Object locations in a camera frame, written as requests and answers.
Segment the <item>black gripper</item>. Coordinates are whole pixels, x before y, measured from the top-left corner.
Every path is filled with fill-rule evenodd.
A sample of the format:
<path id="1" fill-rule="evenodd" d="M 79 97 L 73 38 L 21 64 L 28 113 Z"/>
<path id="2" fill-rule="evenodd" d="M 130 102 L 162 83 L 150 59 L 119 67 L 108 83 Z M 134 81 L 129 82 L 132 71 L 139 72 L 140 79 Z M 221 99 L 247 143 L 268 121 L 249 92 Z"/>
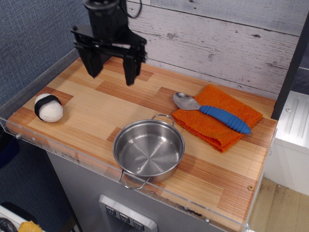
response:
<path id="1" fill-rule="evenodd" d="M 142 5 L 135 16 L 125 4 L 86 4 L 85 8 L 90 24 L 72 26 L 70 31 L 88 74 L 96 78 L 112 56 L 122 57 L 126 85 L 134 84 L 141 62 L 146 61 L 147 40 L 130 30 L 128 20 L 139 16 Z"/>

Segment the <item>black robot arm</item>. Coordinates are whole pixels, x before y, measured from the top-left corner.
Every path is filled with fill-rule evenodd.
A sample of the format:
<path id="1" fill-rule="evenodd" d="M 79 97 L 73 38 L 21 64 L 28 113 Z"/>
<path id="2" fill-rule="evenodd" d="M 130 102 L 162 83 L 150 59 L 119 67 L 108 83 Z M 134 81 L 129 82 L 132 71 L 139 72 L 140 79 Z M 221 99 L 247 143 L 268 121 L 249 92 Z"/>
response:
<path id="1" fill-rule="evenodd" d="M 90 25 L 72 26 L 74 45 L 93 78 L 103 69 L 110 57 L 123 59 L 126 84 L 134 84 L 146 61 L 146 39 L 128 27 L 131 15 L 124 0 L 85 0 Z"/>

